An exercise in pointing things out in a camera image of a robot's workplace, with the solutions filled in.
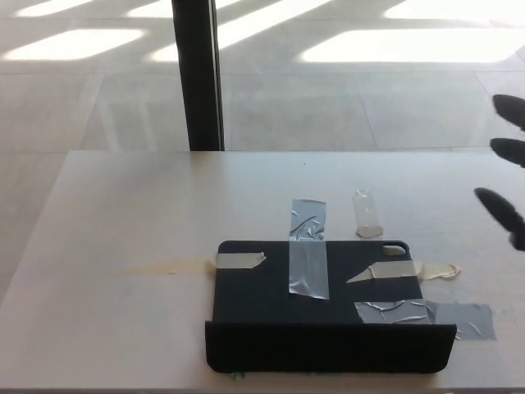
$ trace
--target sunlight patch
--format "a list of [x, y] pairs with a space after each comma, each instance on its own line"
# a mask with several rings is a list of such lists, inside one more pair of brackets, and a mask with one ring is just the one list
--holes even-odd
[[79, 60], [127, 44], [142, 30], [78, 29], [60, 33], [6, 53], [7, 60]]
[[73, 7], [92, 2], [93, 0], [50, 0], [35, 6], [24, 8], [16, 13], [16, 16], [46, 16], [65, 11]]
[[392, 19], [525, 21], [523, 0], [406, 0], [385, 12]]
[[301, 55], [305, 62], [479, 62], [506, 59], [525, 44], [525, 30], [352, 30]]

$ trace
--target beige tape strip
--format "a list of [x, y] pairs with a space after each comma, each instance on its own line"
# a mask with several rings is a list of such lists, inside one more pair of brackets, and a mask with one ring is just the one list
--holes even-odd
[[218, 254], [216, 258], [177, 259], [165, 263], [149, 265], [125, 272], [126, 275], [167, 275], [177, 273], [214, 273], [217, 268], [255, 268], [266, 257], [264, 253]]
[[359, 275], [350, 278], [347, 283], [384, 279], [387, 277], [415, 277], [416, 269], [412, 260], [380, 261], [372, 264]]
[[217, 255], [217, 268], [255, 268], [266, 260], [264, 253], [220, 253]]
[[454, 279], [461, 273], [461, 268], [455, 264], [430, 264], [415, 262], [416, 272], [420, 281], [432, 279]]
[[420, 281], [431, 279], [454, 279], [461, 273], [461, 268], [454, 264], [415, 263], [413, 260], [380, 261], [372, 264], [359, 275], [350, 278], [347, 283], [384, 279], [387, 277], [418, 277]]

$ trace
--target tiled floor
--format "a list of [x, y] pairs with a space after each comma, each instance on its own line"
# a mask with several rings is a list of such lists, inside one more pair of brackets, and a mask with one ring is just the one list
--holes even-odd
[[[233, 150], [520, 137], [523, 0], [216, 0]], [[187, 150], [170, 0], [0, 0], [0, 299], [72, 149]]]

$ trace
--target table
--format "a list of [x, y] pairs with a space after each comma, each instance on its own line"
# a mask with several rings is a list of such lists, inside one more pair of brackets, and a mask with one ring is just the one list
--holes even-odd
[[[525, 388], [525, 254], [476, 201], [525, 212], [525, 172], [489, 153], [69, 153], [0, 309], [0, 390], [332, 393]], [[426, 298], [486, 302], [497, 341], [457, 341], [436, 375], [214, 373], [207, 275], [130, 276], [211, 257], [225, 240], [283, 240], [293, 198], [326, 201], [326, 239], [353, 240], [372, 190], [383, 239], [456, 263]]]

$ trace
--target tape piece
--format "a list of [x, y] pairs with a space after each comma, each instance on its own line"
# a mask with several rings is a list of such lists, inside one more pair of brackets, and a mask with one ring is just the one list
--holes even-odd
[[326, 204], [294, 199], [290, 228], [288, 292], [328, 300], [325, 236]]
[[454, 264], [418, 263], [413, 260], [380, 261], [372, 264], [359, 275], [350, 278], [347, 283], [384, 279], [387, 277], [415, 277], [420, 281], [432, 279], [454, 279], [461, 273], [461, 268]]
[[220, 253], [217, 255], [218, 269], [251, 269], [266, 260], [264, 253]]
[[264, 253], [227, 253], [218, 254], [216, 258], [177, 259], [131, 269], [126, 275], [168, 275], [177, 273], [214, 273], [217, 268], [251, 269], [257, 267], [266, 259]]
[[416, 268], [412, 260], [380, 261], [372, 264], [359, 275], [350, 278], [347, 283], [384, 279], [387, 277], [415, 277]]
[[461, 273], [461, 268], [455, 264], [429, 264], [414, 263], [420, 281], [431, 281], [432, 279], [450, 280]]
[[431, 323], [455, 324], [456, 339], [482, 341], [496, 339], [492, 309], [486, 304], [438, 304], [425, 301]]
[[423, 303], [424, 300], [356, 302], [355, 308], [363, 323], [430, 324]]

